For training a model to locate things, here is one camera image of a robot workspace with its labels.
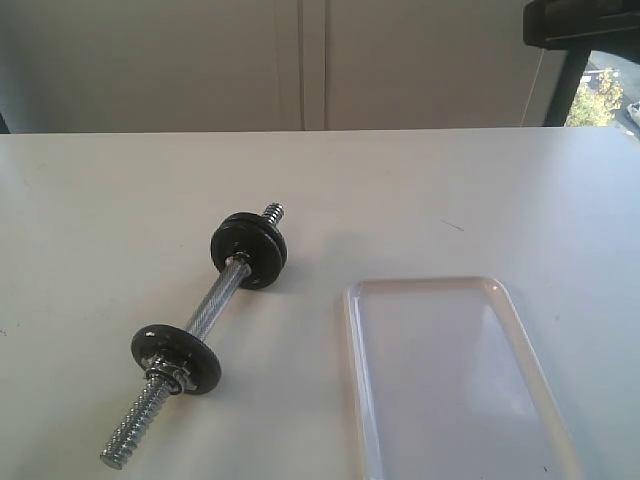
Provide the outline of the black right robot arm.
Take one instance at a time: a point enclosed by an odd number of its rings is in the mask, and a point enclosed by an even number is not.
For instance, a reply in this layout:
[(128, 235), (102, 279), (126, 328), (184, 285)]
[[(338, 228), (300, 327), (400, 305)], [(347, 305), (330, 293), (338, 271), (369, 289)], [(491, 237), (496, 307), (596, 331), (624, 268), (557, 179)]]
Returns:
[(639, 60), (639, 2), (531, 1), (523, 41), (546, 50), (595, 50)]

